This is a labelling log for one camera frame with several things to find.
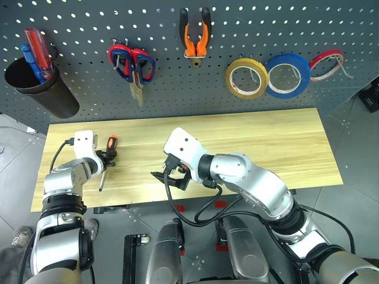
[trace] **silver robot arm segment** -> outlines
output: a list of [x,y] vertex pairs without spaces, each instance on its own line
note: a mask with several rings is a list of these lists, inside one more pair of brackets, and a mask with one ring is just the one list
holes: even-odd
[[80,283],[81,271],[94,261],[91,235],[84,229],[82,191],[104,168],[96,146],[97,136],[92,131],[75,133],[77,159],[45,177],[43,209],[30,257],[34,277],[27,284]]
[[[297,205],[285,183],[275,173],[255,165],[245,154],[212,156],[181,128],[173,130],[163,150],[189,168],[193,181],[205,184],[205,180],[213,180],[241,194],[297,260],[307,260],[315,251],[329,246],[329,240]],[[373,275],[379,277],[377,267],[342,249],[321,256],[311,268],[322,283],[342,284],[349,277],[357,281],[350,283],[370,283]],[[333,274],[331,266],[338,272]]]

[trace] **person's foot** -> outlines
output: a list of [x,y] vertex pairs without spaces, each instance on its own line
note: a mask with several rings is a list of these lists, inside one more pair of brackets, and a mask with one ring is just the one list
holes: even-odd
[[22,226],[13,234],[12,246],[26,248],[33,231],[30,227]]
[[87,229],[91,233],[91,240],[94,241],[99,231],[99,222],[96,219],[85,219],[84,229]]

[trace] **pliers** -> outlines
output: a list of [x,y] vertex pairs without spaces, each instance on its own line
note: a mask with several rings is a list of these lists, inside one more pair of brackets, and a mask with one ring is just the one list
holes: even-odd
[[185,47],[184,57],[190,58],[194,67],[201,66],[201,59],[207,55],[207,46],[212,35],[211,12],[209,8],[201,10],[201,17],[203,19],[203,35],[195,47],[195,44],[189,39],[188,35],[188,12],[185,8],[180,10],[179,34]]

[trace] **wooden board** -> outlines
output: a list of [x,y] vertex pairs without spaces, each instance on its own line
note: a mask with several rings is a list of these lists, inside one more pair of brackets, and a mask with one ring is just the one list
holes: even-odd
[[[103,191],[98,191],[100,176],[83,187],[83,201],[88,207],[166,200],[164,185],[150,172],[162,170],[166,159],[163,145],[176,127],[198,138],[212,154],[246,153],[258,166],[276,173],[290,189],[342,184],[316,108],[52,124],[31,210],[42,209],[43,181],[55,152],[65,139],[80,130],[98,134],[97,149],[101,150],[105,150],[110,134],[119,137],[117,165],[108,169]],[[65,146],[55,166],[74,158],[73,147]],[[215,191],[191,181],[185,192],[173,188],[172,194],[180,199],[210,196]]]

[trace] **red tape roll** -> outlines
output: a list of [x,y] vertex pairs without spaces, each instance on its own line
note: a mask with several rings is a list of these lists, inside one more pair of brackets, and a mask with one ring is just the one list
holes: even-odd
[[[312,69],[317,64],[319,64],[322,60],[329,58],[330,56],[338,56],[341,64],[343,64],[345,62],[345,56],[343,55],[342,51],[340,51],[338,49],[328,50],[328,51],[320,54],[319,56],[317,56],[315,59],[313,59],[309,63],[310,70],[312,71]],[[325,73],[324,75],[318,76],[318,77],[311,77],[310,80],[312,82],[318,82],[321,80],[325,80],[325,79],[333,76],[340,67],[341,67],[340,64],[337,62],[331,71]]]

